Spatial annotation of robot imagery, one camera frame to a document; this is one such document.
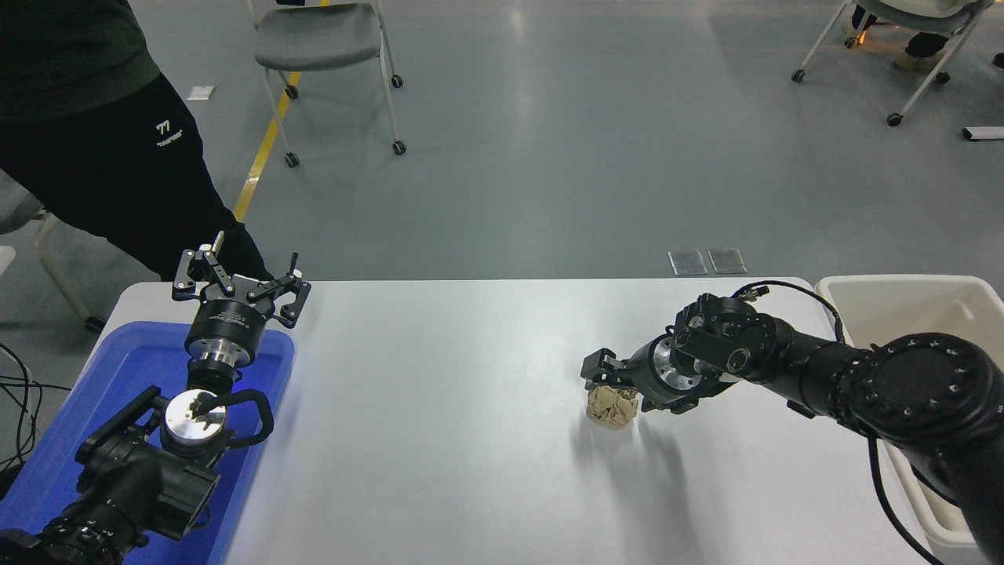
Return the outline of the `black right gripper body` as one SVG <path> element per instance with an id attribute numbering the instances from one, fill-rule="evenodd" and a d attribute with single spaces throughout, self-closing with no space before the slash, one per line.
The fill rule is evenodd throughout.
<path id="1" fill-rule="evenodd" d="M 670 337 L 656 337 L 628 358 L 632 387 L 643 393 L 660 395 L 688 395 L 691 393 L 691 376 L 678 372 L 671 358 L 673 348 Z"/>

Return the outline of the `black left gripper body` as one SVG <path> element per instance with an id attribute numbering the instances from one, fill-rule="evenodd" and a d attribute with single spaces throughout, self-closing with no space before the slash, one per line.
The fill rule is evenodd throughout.
<path id="1" fill-rule="evenodd" d="M 186 349 L 197 352 L 203 342 L 212 339 L 229 340 L 244 352 L 255 352 L 263 339 L 267 316 L 262 308 L 265 300 L 250 304 L 247 294 L 257 292 L 261 281 L 235 276 L 235 293 L 227 297 L 218 283 L 208 283 L 198 294 L 200 305 L 186 337 Z"/>

